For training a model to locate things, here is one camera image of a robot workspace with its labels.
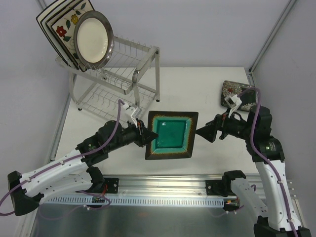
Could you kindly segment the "round cream plate brown rim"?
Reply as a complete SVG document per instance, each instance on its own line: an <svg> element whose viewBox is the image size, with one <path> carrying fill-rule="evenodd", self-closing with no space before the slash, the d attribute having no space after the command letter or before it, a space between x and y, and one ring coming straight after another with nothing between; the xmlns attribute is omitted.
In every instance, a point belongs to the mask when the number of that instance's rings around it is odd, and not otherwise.
<svg viewBox="0 0 316 237"><path fill-rule="evenodd" d="M85 68L104 67L114 50L114 33L106 16L96 10L84 13L75 26L74 44Z"/></svg>

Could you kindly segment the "cream floral square plate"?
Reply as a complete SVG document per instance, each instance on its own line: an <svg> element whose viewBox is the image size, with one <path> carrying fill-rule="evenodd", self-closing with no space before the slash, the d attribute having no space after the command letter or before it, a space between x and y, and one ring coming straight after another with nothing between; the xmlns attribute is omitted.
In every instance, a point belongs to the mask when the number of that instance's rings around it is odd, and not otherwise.
<svg viewBox="0 0 316 237"><path fill-rule="evenodd" d="M56 0L37 16L37 22L66 65L80 69L75 51L74 30L77 21L90 6L84 0Z"/></svg>
<svg viewBox="0 0 316 237"><path fill-rule="evenodd" d="M75 49L74 32L79 19L88 11L94 10L89 0L66 0L64 6L46 22L54 37L62 45L73 62L74 68L86 71Z"/></svg>

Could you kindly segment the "white square plate black rim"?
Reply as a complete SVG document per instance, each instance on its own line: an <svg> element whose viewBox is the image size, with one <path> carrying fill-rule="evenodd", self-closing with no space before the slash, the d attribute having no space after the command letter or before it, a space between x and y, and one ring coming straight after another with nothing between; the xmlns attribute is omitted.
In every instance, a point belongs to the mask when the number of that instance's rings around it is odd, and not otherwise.
<svg viewBox="0 0 316 237"><path fill-rule="evenodd" d="M62 46L59 44L59 42L55 39L53 34L50 32L48 27L45 25L45 18L48 17L61 3L63 0L55 0L53 3L51 3L45 10L43 10L37 17L36 21L41 28L42 32L44 33L46 39L49 41L51 46L55 49L59 57L64 61L64 63L68 66L68 60L69 57L65 53Z"/></svg>

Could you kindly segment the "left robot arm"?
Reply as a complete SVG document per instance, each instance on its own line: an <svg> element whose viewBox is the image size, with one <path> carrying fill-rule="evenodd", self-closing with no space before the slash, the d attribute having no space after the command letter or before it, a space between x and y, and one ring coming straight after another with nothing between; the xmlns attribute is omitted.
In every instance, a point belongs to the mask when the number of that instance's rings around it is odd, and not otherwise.
<svg viewBox="0 0 316 237"><path fill-rule="evenodd" d="M145 127L141 120L123 128L118 121L105 123L91 137L79 143L70 153L34 171L8 174L8 195L13 214L26 215L46 200L71 192L99 192L104 178L96 164L109 153L131 143L144 147L158 135Z"/></svg>

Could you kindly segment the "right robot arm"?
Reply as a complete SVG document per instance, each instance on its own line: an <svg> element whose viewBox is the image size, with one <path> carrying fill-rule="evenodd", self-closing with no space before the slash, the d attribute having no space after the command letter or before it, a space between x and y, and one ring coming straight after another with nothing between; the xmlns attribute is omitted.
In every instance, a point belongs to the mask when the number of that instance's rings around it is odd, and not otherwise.
<svg viewBox="0 0 316 237"><path fill-rule="evenodd" d="M196 131L196 134L213 143L217 132L220 139L228 135L246 142L246 149L259 172L265 200L261 200L250 187L246 175L240 170L226 171L221 180L205 182L209 195L238 197L240 205L247 208L254 221L257 237L309 237L311 231L303 227L291 201L285 174L285 156L278 139L271 135L270 110L252 106L246 120L223 114Z"/></svg>

